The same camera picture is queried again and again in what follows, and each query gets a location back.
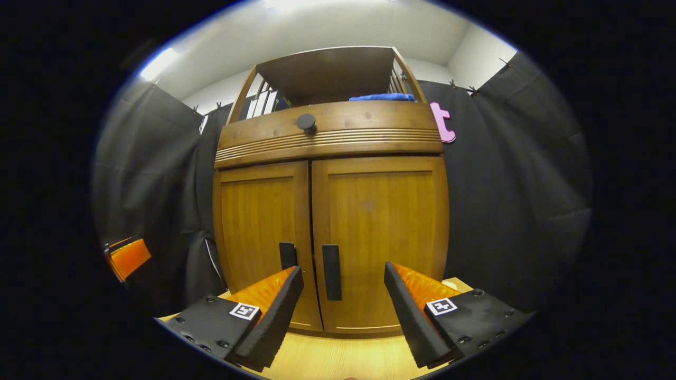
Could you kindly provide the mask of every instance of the wooden cabinet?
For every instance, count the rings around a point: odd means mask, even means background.
[[[324,330],[395,331],[383,282],[395,261],[441,280],[448,248],[448,189],[440,157],[312,162],[312,224]],[[342,300],[327,299],[322,245],[339,248]]]
[[[405,93],[400,72],[414,101],[349,101]],[[291,107],[240,120],[257,75],[255,99],[274,89]],[[307,115],[315,121],[311,133],[297,124]],[[214,227],[231,291],[280,271],[279,243],[294,243],[305,287],[291,327],[398,330],[385,262],[443,276],[449,208],[442,151],[434,114],[393,47],[319,49],[254,66],[214,160]],[[337,246],[329,271],[324,245]]]
[[[443,276],[449,216],[440,157],[302,161],[225,170],[216,178],[218,250],[231,292],[280,271],[279,243],[295,244],[305,288],[292,327],[321,331],[323,318],[326,332],[398,330],[385,262]],[[339,248],[340,301],[327,297],[324,244]]]
[[[231,293],[282,270],[279,243],[296,247],[304,290],[291,326],[322,330],[312,270],[308,162],[217,172],[214,222],[218,253]]]

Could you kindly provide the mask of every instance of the round black knob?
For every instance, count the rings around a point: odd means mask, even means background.
[[[298,128],[305,131],[305,133],[315,133],[317,131],[317,120],[315,120],[313,115],[304,114],[298,117],[296,120],[296,125]]]

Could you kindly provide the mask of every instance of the black backdrop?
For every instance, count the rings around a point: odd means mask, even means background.
[[[444,143],[458,277],[523,312],[541,308],[581,249],[592,174],[581,127],[554,83],[518,52],[478,94],[421,81],[450,112]]]
[[[134,82],[110,110],[95,153],[92,202],[99,236],[145,240],[158,270],[137,280],[158,289],[156,316],[226,289],[216,249],[208,246],[213,232],[201,227],[197,175],[203,173],[197,166],[211,148],[199,134],[202,121],[161,88]]]

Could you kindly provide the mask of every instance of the blue towel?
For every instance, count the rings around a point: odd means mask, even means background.
[[[365,95],[351,97],[350,101],[361,101],[361,100],[404,100],[404,101],[416,101],[416,98],[411,94],[377,94],[377,95]]]

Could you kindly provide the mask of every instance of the black foam pad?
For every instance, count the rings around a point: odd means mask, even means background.
[[[391,262],[385,263],[385,286],[418,368],[423,366],[433,368],[451,359],[462,357],[459,350],[452,349],[444,342],[418,309]]]
[[[302,291],[303,275],[300,266],[296,266],[272,301],[263,319],[235,349],[234,361],[254,370],[260,370],[263,366],[270,368],[275,355],[282,346]]]

